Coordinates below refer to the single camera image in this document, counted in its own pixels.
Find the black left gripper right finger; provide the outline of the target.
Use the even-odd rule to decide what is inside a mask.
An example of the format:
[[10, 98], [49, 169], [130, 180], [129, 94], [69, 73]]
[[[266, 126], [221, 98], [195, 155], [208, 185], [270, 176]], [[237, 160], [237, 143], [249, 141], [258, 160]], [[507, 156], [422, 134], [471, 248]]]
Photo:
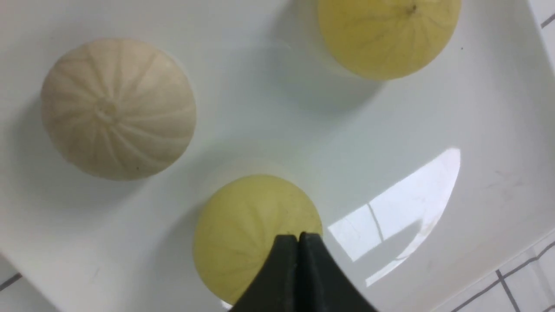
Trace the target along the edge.
[[321, 236], [303, 232], [297, 253], [299, 312], [376, 312], [331, 257]]

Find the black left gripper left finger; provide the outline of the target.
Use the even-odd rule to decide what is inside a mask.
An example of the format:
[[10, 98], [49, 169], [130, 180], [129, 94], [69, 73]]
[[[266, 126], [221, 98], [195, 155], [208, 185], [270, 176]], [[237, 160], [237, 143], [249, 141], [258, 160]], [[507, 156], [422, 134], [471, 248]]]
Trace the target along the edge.
[[232, 312], [294, 312], [297, 237], [278, 235], [264, 265]]

